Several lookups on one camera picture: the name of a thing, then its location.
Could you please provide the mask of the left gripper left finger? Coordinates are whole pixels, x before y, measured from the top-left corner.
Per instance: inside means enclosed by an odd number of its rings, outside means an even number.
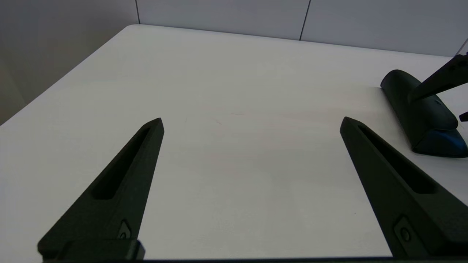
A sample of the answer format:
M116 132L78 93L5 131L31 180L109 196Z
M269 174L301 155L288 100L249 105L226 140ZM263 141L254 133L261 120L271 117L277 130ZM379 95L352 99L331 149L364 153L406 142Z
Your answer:
M143 125L38 242L44 261L138 261L162 119Z

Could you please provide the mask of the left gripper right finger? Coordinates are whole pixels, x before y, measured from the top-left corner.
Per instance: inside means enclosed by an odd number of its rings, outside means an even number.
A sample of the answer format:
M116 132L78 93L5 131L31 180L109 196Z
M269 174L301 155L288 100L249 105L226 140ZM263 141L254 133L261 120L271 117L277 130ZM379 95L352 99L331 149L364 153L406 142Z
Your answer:
M468 208L358 120L340 134L395 258L466 258Z

